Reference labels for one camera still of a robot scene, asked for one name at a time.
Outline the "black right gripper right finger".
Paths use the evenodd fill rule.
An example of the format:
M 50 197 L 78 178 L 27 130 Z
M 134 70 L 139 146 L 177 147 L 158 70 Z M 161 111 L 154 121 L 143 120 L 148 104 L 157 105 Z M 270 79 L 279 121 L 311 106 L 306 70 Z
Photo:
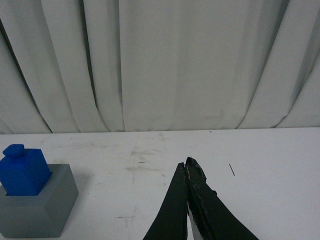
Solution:
M 188 187 L 188 210 L 195 240 L 256 240 L 223 204 L 217 192 L 206 183 L 198 162 L 188 157 L 184 166 Z

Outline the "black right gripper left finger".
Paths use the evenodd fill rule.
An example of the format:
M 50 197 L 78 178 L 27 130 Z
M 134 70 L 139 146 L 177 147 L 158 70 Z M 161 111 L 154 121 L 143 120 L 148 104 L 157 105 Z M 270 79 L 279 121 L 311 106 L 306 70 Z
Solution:
M 159 212 L 144 236 L 145 240 L 186 240 L 188 238 L 188 192 L 184 164 L 177 165 Z

